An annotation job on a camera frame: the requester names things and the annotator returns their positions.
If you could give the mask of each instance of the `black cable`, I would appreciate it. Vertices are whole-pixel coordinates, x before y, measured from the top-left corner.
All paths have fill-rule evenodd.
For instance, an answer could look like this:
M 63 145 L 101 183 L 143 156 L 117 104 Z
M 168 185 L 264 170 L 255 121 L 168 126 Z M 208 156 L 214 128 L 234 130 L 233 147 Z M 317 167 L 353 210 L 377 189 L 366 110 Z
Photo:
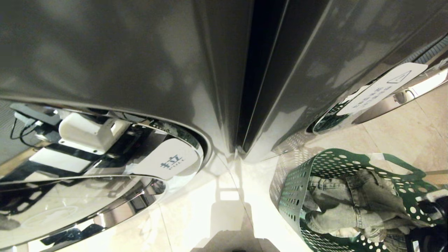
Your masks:
M 19 139 L 20 139 L 20 141 L 22 142 L 22 144 L 24 144 L 24 145 L 26 145 L 26 146 L 28 146 L 28 147 L 31 147 L 31 148 L 40 148 L 39 146 L 35 146 L 35 145 L 32 145 L 32 144 L 29 144 L 29 143 L 25 142 L 25 140 L 23 139 L 23 137 L 25 136 L 23 133 L 26 131 L 26 129 L 28 129 L 29 127 L 31 127 L 33 124 L 31 124 L 31 125 L 29 125 L 29 126 L 26 126 L 26 127 L 23 127 L 23 129 L 20 131 Z
M 18 136 L 18 137 L 13 137 L 13 135 L 14 135 L 14 131 L 15 131 L 15 129 L 16 129 L 16 123 L 17 123 L 17 118 L 14 119 L 13 128 L 11 129 L 11 133 L 9 134 L 9 138 L 10 138 L 11 140 L 17 140 L 17 139 L 20 138 L 20 136 Z M 28 125 L 28 126 L 25 126 L 25 130 L 26 130 L 26 129 L 29 129 L 31 126 L 32 126 L 32 124 L 31 124 L 31 125 Z M 33 128 L 32 130 L 26 132 L 22 137 L 31 134 L 31 132 L 33 132 L 33 130 L 34 130 L 34 128 Z
M 9 138 L 10 138 L 11 140 L 15 140 L 15 139 L 17 139 L 17 138 L 13 138 L 14 129 L 16 128 L 16 123 L 17 123 L 17 118 L 14 119 L 13 128 L 11 129 L 11 133 L 9 134 Z

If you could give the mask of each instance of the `green laundry basket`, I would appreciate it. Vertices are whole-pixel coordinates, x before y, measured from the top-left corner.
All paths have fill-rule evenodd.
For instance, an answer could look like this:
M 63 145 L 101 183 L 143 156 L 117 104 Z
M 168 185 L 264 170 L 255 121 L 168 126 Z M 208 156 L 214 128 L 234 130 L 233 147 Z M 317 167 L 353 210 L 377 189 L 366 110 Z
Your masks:
M 385 171 L 371 165 L 368 156 L 354 154 L 341 149 L 325 150 L 288 174 L 280 196 L 279 211 L 283 218 L 313 251 L 382 252 L 388 250 L 383 243 L 373 243 L 363 235 L 359 235 L 355 239 L 338 238 L 329 234 L 319 234 L 309 230 L 299 216 L 303 201 L 305 200 L 306 188 L 310 176 L 338 178 L 343 174 L 355 175 L 358 169 L 373 170 L 381 178 L 392 181 L 395 184 L 396 191 L 403 198 L 406 212 L 412 218 L 425 221 L 429 224 L 439 223 L 439 221 L 433 221 L 423 213 L 415 200 L 415 197 L 424 196 L 427 192 L 437 190 L 435 186 L 422 180 L 426 174 L 393 155 L 383 155 L 385 160 L 411 171 L 412 174 L 398 175 Z

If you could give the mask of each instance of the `denim clothing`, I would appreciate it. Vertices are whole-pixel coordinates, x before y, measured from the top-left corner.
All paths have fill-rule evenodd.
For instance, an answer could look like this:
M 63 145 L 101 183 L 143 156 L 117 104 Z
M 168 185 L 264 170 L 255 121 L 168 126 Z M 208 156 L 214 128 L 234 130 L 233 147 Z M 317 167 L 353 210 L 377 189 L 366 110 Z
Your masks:
M 310 177 L 308 190 L 322 210 L 306 214 L 314 232 L 338 236 L 341 229 L 355 228 L 372 242 L 386 238 L 387 230 L 428 226 L 410 218 L 392 182 L 360 169 L 354 176 L 325 179 Z
M 304 210 L 306 213 L 311 211 L 320 211 L 319 206 L 314 202 L 313 196 L 311 196 L 310 190 L 306 190 L 305 194 L 305 201 L 302 205 L 302 210 Z
M 404 235 L 387 235 L 384 245 L 390 252 L 407 252 L 406 238 Z
M 329 234 L 335 236 L 335 237 L 341 237 L 341 238 L 350 238 L 350 237 L 356 237 L 359 235 L 358 229 L 354 227 L 346 227 L 341 228 L 336 231 L 330 232 Z

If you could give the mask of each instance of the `white label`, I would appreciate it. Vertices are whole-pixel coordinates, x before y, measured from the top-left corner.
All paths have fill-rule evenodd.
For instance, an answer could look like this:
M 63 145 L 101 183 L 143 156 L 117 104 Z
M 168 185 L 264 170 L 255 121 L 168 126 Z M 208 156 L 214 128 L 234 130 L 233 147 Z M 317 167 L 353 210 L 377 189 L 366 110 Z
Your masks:
M 356 96 L 336 115 L 351 114 L 372 107 L 408 81 L 423 73 L 426 68 L 428 68 L 428 65 L 412 62 L 397 66 Z
M 90 165 L 90 161 L 88 160 L 47 148 L 42 148 L 36 154 L 32 155 L 30 161 L 76 173 L 80 173 Z
M 168 139 L 143 159 L 133 174 L 144 174 L 169 179 L 198 160 L 196 152 L 178 139 Z
M 412 248 L 414 249 L 414 252 L 420 252 L 420 244 L 418 241 L 412 241 Z

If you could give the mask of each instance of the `washing machine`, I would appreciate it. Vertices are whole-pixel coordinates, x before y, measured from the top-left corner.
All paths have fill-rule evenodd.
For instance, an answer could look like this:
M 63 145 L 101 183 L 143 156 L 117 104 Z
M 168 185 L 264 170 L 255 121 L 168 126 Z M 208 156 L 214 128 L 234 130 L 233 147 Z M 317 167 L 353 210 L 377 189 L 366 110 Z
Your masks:
M 446 1 L 280 2 L 254 15 L 271 29 L 251 34 L 238 134 L 247 162 L 374 119 L 447 81 Z
M 1 251 L 79 242 L 234 158 L 252 1 L 0 9 Z
M 0 250 L 55 251 L 446 83 L 448 4 L 4 1 Z

